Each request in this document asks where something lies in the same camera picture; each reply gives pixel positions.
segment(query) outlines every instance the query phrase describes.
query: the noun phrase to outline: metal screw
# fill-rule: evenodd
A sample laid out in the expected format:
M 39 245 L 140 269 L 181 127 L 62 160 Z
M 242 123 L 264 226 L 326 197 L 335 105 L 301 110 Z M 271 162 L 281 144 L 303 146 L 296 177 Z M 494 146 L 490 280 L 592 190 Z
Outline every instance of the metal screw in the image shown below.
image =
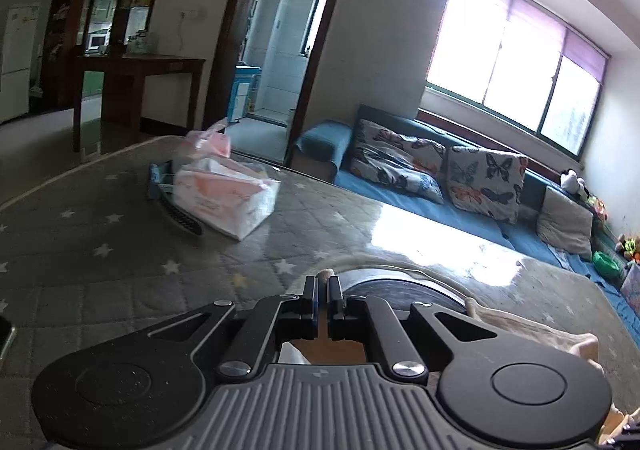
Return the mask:
M 234 360 L 231 362 L 220 364 L 218 370 L 225 376 L 239 378 L 240 376 L 246 376 L 249 372 L 251 372 L 251 366 L 244 362 Z
M 424 365 L 419 364 L 418 362 L 398 362 L 394 364 L 391 369 L 398 375 L 404 376 L 406 378 L 415 378 L 416 376 L 420 376 L 424 371 Z

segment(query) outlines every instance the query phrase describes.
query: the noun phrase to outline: sofa backrest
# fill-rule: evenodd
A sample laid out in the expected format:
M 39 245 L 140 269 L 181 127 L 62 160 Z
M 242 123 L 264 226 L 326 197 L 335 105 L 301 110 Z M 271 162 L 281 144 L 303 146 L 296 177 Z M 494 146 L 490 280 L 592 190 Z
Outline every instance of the sofa backrest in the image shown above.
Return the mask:
M 426 125 L 425 123 L 420 123 L 415 119 L 400 117 L 398 115 L 386 112 L 385 110 L 373 108 L 372 106 L 365 104 L 361 104 L 358 109 L 354 130 L 359 125 L 361 119 L 373 121 L 374 123 L 385 126 L 388 129 L 393 130 L 394 132 L 399 134 L 412 135 L 415 137 L 422 137 L 425 139 L 431 139 L 432 141 L 437 141 L 447 148 L 451 146 L 481 147 L 478 144 L 471 143 L 470 141 L 467 141 L 462 137 L 441 130 L 440 128 Z M 345 156 L 344 163 L 346 165 L 350 163 L 350 154 Z M 522 189 L 520 204 L 527 208 L 531 208 L 534 211 L 540 211 L 542 209 L 542 203 L 545 200 L 545 191 L 547 186 L 552 186 L 558 191 L 573 198 L 572 195 L 563 192 L 560 186 L 555 182 L 533 172 L 532 170 L 527 169 L 524 176 L 524 187 Z

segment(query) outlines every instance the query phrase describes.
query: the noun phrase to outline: blue sofa cover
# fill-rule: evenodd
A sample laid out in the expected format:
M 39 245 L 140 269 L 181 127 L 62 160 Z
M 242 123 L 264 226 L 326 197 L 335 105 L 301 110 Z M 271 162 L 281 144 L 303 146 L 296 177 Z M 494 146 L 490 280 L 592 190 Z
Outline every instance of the blue sofa cover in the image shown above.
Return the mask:
M 397 133 L 437 141 L 447 148 L 456 145 L 478 146 L 444 130 L 367 105 L 361 105 L 358 109 L 356 123 L 361 119 L 373 121 Z M 478 213 L 457 209 L 448 198 L 446 191 L 442 192 L 445 202 L 443 205 L 439 205 L 417 195 L 391 190 L 351 174 L 349 172 L 351 135 L 351 127 L 335 121 L 325 121 L 303 133 L 296 142 L 296 146 L 303 154 L 312 159 L 332 163 L 337 170 L 333 181 L 336 186 L 382 203 L 402 208 L 411 213 L 416 213 L 432 221 L 461 229 L 556 267 L 562 267 L 555 254 L 540 240 L 536 232 L 535 223 L 527 222 L 526 220 L 521 220 L 517 224 L 497 222 Z M 557 183 L 531 170 L 527 170 L 520 200 L 521 204 L 532 210 L 540 211 L 545 200 L 547 186 L 552 186 L 568 197 L 573 198 L 572 195 L 564 192 Z M 640 347 L 640 319 L 622 298 L 618 290 L 598 275 L 592 263 L 581 260 L 578 255 L 568 256 L 568 262 L 575 273 L 591 279 L 602 289 L 632 338 Z

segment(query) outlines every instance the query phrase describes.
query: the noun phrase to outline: brown desk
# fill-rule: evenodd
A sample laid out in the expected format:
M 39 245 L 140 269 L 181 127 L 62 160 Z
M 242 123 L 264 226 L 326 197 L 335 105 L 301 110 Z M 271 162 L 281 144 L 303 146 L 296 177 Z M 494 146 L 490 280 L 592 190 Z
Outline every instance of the brown desk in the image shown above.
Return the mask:
M 190 72 L 191 91 L 187 111 L 187 128 L 193 128 L 203 59 L 165 56 L 164 54 L 122 54 L 118 56 L 88 54 L 76 56 L 72 62 L 74 152 L 80 151 L 82 81 L 86 70 L 104 72 L 101 117 L 105 121 L 129 126 L 135 141 L 138 141 L 140 134 L 140 114 L 142 113 L 145 77 Z

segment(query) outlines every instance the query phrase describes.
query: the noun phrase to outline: door frame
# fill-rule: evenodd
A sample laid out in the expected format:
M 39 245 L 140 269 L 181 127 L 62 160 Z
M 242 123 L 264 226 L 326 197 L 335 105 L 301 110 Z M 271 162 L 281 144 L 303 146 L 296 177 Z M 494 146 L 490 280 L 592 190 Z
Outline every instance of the door frame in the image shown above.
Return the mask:
M 202 127 L 208 128 L 216 121 L 226 116 L 229 94 L 236 75 L 236 65 L 246 34 L 249 12 L 254 0 L 228 0 L 225 13 L 220 25 L 216 52 L 211 64 L 209 86 L 205 100 Z M 287 152 L 291 144 L 302 132 L 306 109 L 309 105 L 311 90 L 318 72 L 320 56 L 324 41 L 331 23 L 336 0 L 326 0 L 322 18 L 318 27 L 318 35 L 314 48 L 309 55 L 305 77 L 298 96 L 298 104 L 290 128 Z

